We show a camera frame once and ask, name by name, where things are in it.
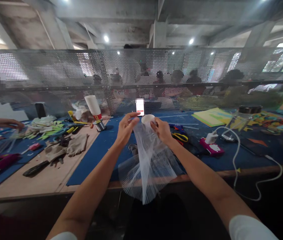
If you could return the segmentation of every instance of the white sleeve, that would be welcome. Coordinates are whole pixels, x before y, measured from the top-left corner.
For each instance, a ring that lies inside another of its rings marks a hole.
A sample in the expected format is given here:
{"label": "white sleeve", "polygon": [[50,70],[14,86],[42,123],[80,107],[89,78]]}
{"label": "white sleeve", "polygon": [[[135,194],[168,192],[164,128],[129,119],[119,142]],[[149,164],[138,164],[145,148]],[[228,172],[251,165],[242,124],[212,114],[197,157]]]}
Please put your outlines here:
{"label": "white sleeve", "polygon": [[71,232],[63,232],[54,236],[51,240],[77,240],[77,237]]}
{"label": "white sleeve", "polygon": [[278,238],[255,218],[237,215],[230,220],[231,240],[278,240]]}

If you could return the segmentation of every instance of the plastic strips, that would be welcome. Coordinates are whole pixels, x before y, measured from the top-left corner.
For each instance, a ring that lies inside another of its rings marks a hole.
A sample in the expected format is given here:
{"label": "plastic strips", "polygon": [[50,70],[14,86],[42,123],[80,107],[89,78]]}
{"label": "plastic strips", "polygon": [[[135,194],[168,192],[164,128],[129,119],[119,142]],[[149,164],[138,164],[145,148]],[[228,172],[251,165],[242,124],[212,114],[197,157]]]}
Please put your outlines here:
{"label": "plastic strips", "polygon": [[137,124],[134,133],[138,155],[118,166],[119,179],[128,195],[147,204],[183,171],[172,151],[157,137],[150,122]]}

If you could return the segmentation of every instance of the concrete ceiling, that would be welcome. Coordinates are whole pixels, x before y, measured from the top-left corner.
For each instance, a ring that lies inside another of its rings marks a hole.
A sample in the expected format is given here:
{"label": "concrete ceiling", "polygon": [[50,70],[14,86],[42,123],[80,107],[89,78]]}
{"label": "concrete ceiling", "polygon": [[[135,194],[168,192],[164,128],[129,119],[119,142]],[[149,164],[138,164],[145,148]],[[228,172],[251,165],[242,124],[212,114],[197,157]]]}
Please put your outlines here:
{"label": "concrete ceiling", "polygon": [[0,19],[28,49],[180,47],[191,38],[197,46],[244,47],[265,22],[273,25],[263,42],[283,38],[283,0],[0,0]]}

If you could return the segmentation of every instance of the smartphone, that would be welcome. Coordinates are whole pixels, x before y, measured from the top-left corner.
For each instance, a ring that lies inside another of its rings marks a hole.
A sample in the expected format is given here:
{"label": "smartphone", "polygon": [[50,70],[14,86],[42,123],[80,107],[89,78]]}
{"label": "smartphone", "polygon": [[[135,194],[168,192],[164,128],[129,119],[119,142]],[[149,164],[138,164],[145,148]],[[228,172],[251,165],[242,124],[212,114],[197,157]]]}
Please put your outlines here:
{"label": "smartphone", "polygon": [[36,108],[36,111],[37,111],[38,118],[42,118],[42,117],[47,116],[44,102],[35,103],[35,108]]}
{"label": "smartphone", "polygon": [[136,98],[136,112],[140,112],[140,114],[138,116],[145,115],[144,99],[143,98]]}
{"label": "smartphone", "polygon": [[247,138],[240,139],[240,145],[257,156],[265,156],[271,154],[269,149],[257,143],[254,143]]}

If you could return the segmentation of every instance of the metal mesh railing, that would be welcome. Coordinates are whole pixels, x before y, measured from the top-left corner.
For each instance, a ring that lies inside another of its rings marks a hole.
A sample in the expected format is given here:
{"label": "metal mesh railing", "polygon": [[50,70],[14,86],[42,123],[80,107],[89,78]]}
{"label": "metal mesh railing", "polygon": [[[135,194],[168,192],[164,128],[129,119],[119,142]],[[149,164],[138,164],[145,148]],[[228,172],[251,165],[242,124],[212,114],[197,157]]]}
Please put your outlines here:
{"label": "metal mesh railing", "polygon": [[127,111],[136,98],[149,112],[255,101],[275,106],[283,48],[0,50],[0,74],[0,102],[31,117],[35,102],[59,116],[90,94],[105,114]]}

